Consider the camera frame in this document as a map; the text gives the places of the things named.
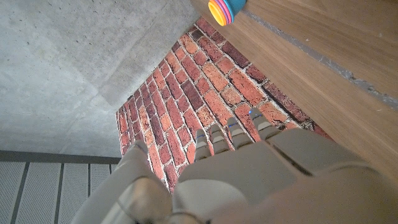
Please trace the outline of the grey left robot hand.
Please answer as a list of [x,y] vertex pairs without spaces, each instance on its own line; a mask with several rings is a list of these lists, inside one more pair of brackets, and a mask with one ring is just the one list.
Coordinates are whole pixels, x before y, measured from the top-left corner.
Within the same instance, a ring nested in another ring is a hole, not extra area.
[[304,129],[280,131],[256,108],[253,142],[234,118],[197,131],[194,161],[169,191],[138,140],[74,223],[396,223],[397,184],[339,144]]

